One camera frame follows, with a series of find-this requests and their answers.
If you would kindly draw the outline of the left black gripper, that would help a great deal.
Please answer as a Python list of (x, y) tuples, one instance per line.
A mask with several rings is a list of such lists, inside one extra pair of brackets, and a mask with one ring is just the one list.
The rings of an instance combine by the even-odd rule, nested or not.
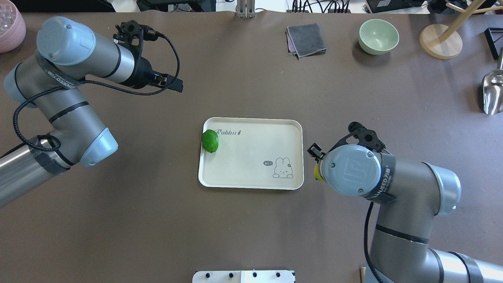
[(144, 40), (156, 41), (160, 32), (136, 21), (122, 22), (116, 29), (118, 32), (113, 38), (117, 41), (119, 59), (112, 81), (134, 89), (149, 85), (183, 92), (181, 79), (168, 78), (169, 74), (154, 71), (151, 63), (142, 57)]

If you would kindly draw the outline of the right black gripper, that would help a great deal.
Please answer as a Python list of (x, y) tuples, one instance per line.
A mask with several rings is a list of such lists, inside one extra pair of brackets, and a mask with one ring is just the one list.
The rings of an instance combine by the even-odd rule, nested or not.
[[(338, 140), (338, 142), (330, 149), (331, 151), (342, 145), (348, 145), (347, 139), (353, 137), (358, 140), (357, 145), (366, 147), (372, 152), (391, 154), (391, 152), (386, 149), (385, 143), (377, 137), (374, 130), (367, 129), (363, 126), (363, 124), (356, 121), (351, 122), (348, 125), (347, 130), (349, 134)], [(313, 143), (307, 149), (307, 153), (314, 159), (322, 159), (325, 155), (322, 152), (322, 148), (317, 143)]]

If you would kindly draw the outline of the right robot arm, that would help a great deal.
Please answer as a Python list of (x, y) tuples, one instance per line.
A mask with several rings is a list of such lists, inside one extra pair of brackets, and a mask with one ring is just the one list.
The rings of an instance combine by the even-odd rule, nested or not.
[(501, 283), (502, 267), (429, 247), (435, 216), (449, 215), (461, 185), (451, 170), (390, 154), (358, 122), (329, 151), (307, 152), (314, 175), (333, 190), (370, 201), (363, 229), (363, 283)]

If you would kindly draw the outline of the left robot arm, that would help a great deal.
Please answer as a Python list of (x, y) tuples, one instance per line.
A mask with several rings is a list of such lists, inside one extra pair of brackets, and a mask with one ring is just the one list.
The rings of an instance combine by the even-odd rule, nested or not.
[(136, 21), (116, 26), (112, 40), (84, 24), (57, 16), (43, 23), (37, 49), (5, 78), (7, 94), (20, 103), (13, 126), (22, 141), (1, 157), (1, 207), (81, 163), (91, 167), (118, 149), (110, 130), (79, 91), (85, 84), (139, 95), (145, 86), (182, 92), (178, 74), (156, 72), (142, 57), (144, 41), (167, 36)]

